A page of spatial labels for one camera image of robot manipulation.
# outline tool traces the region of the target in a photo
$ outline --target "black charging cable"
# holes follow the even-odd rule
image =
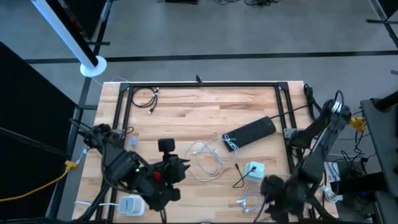
[[[143,105],[138,105],[134,102],[134,95],[139,91],[139,90],[143,90],[143,89],[147,89],[150,90],[154,93],[153,97],[148,101],[148,103],[144,103]],[[159,97],[159,88],[156,88],[155,90],[151,87],[137,87],[134,88],[132,91],[132,98],[131,98],[131,103],[136,105],[139,108],[148,108],[148,107],[152,107],[151,109],[149,109],[148,113],[151,114],[152,112],[154,112],[155,107],[157,105],[157,99]]]
[[[307,100],[308,112],[310,114],[310,117],[313,121],[315,121],[316,117],[313,113],[313,108],[317,109],[319,113],[322,113],[322,108],[315,101],[315,98],[313,97],[313,89],[309,84],[304,84],[304,95],[305,99]]]
[[[239,169],[238,164],[235,164],[235,167],[236,167],[236,169],[238,170],[239,175],[241,176],[241,178],[232,186],[232,188],[234,188],[234,189],[243,187],[243,186],[244,186],[244,178],[245,178],[247,175],[249,175],[250,172],[256,170],[256,167],[252,167],[251,170],[250,170],[249,172],[247,172],[247,174],[245,174],[244,176],[242,176],[242,173],[241,173],[241,170]],[[242,186],[238,186],[238,187],[237,187],[237,184],[238,184],[240,181],[242,182]]]

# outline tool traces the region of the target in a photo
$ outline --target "white pole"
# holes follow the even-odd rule
[[[33,5],[39,10],[45,20],[49,22],[52,28],[57,32],[61,39],[66,43],[76,58],[80,61],[80,72],[86,77],[95,77],[101,75],[106,68],[106,60],[103,57],[96,56],[97,66],[94,66],[87,55],[80,48],[68,29],[63,25],[56,13],[51,9],[46,0],[31,0]]]

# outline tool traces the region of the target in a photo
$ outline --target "black stand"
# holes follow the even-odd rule
[[[384,19],[384,20],[366,19],[366,22],[373,23],[373,24],[398,24],[398,21],[388,21],[388,19]]]

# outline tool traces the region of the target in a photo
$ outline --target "white power adapter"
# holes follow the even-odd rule
[[[253,182],[260,182],[264,178],[265,169],[266,168],[265,168],[264,164],[251,161],[244,166],[244,175],[247,174],[247,176],[245,176],[245,179],[253,181]]]
[[[142,216],[145,212],[145,202],[139,195],[122,197],[119,203],[119,213],[127,216]]]

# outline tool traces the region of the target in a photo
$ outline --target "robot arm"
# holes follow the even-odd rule
[[[106,182],[91,206],[78,220],[89,220],[98,208],[110,187],[138,194],[148,204],[149,209],[162,211],[169,201],[180,200],[180,190],[173,187],[174,183],[185,179],[185,165],[189,160],[180,159],[174,151],[174,139],[160,139],[159,151],[163,152],[161,162],[148,164],[138,153],[123,149],[121,133],[112,130],[107,124],[100,124],[90,129],[82,127],[79,132],[90,148],[102,154],[101,170]]]
[[[337,136],[351,119],[351,112],[336,100],[328,100],[322,110],[322,114],[307,129],[294,130],[287,136],[290,146],[306,149],[310,147],[312,139],[319,135],[311,153],[299,162],[292,176],[286,182],[275,175],[265,177],[262,181],[264,203],[275,202],[275,205],[269,205],[266,213],[270,213],[278,223],[286,223],[289,220],[288,213],[297,216],[302,214],[304,203],[312,204],[322,218],[333,218],[320,205],[314,193],[322,181],[323,163]]]

